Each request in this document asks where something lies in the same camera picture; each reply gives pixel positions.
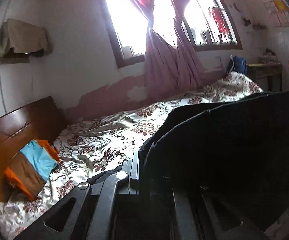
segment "window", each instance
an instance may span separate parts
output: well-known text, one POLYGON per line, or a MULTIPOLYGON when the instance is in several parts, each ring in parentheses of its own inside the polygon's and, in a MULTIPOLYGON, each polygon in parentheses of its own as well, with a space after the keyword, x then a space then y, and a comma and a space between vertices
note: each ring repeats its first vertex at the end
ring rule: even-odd
MULTIPOLYGON (((148 22, 130 0, 102 0, 109 38, 118 67, 144 61, 148 22)), ((153 29, 176 46, 174 8, 170 0, 155 0, 153 29)), ((222 0, 190 0, 182 28, 195 51, 242 49, 222 0)))

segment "wall stain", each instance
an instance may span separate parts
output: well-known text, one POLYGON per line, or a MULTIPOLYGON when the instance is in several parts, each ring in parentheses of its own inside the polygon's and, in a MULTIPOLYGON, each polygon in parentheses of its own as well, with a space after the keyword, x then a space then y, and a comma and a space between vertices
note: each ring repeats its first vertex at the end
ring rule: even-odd
POLYGON ((78 119, 94 120, 103 116, 138 109, 154 103, 147 98, 139 102, 130 101, 128 90, 135 86, 145 86, 145 76, 126 77, 113 85, 106 85, 81 96, 75 107, 65 110, 65 115, 70 123, 78 119))

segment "floral bedsheet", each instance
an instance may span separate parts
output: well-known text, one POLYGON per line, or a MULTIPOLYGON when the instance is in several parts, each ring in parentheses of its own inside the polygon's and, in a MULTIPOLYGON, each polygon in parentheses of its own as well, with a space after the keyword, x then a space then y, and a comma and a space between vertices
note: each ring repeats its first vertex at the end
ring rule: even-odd
POLYGON ((132 159, 135 147, 159 129, 172 109, 188 104, 237 101, 261 91, 248 77, 231 72, 199 92, 68 126, 54 142, 61 161, 38 199, 29 202, 25 195, 14 192, 7 203, 0 202, 2 236, 14 239, 77 184, 132 159))

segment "pillow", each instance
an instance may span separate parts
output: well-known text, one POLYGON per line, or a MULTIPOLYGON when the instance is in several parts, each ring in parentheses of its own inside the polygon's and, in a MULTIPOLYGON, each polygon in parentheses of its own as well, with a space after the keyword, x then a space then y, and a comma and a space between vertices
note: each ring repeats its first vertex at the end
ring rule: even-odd
POLYGON ((48 141, 36 139, 14 156, 4 174, 11 185, 22 190, 29 200, 33 201, 58 162, 57 150, 52 148, 48 141))

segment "bed frame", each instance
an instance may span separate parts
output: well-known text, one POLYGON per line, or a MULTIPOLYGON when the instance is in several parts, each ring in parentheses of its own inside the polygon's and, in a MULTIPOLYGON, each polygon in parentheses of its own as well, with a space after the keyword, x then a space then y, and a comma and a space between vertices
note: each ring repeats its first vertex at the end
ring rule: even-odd
POLYGON ((3 175, 10 160, 35 138, 53 143, 66 127, 67 122, 52 97, 35 101, 0 117, 0 201, 6 202, 12 193, 3 175))

